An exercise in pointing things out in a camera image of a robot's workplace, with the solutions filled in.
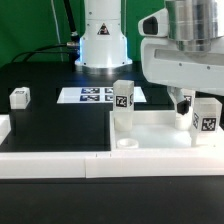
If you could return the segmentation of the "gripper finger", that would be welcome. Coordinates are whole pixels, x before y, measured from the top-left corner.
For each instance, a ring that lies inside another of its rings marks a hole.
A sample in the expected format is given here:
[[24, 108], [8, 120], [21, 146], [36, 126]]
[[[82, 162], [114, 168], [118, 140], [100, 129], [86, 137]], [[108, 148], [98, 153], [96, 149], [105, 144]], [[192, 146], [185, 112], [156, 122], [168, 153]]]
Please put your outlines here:
[[189, 102], [184, 98], [184, 95], [182, 93], [181, 88], [177, 87], [167, 87], [168, 95], [170, 96], [173, 104], [174, 109], [178, 114], [185, 115], [189, 112], [190, 104]]

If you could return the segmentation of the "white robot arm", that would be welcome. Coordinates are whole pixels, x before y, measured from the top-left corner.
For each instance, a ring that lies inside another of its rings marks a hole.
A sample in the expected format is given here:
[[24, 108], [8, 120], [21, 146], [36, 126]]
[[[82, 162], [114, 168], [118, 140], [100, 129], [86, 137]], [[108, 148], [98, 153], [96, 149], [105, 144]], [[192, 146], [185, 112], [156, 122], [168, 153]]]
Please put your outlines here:
[[[120, 0], [84, 0], [85, 33], [75, 65], [108, 73], [131, 64], [121, 32]], [[224, 96], [224, 0], [164, 0], [164, 8], [138, 23], [146, 80], [168, 87], [185, 114], [180, 93], [189, 89]]]

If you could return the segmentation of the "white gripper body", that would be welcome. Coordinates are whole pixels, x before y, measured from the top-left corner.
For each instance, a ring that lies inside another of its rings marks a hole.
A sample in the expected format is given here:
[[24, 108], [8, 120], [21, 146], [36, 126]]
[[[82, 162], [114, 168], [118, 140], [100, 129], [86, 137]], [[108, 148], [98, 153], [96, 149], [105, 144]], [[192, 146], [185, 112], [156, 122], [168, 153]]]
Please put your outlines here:
[[138, 23], [145, 78], [224, 96], [224, 31], [205, 13], [163, 8]]

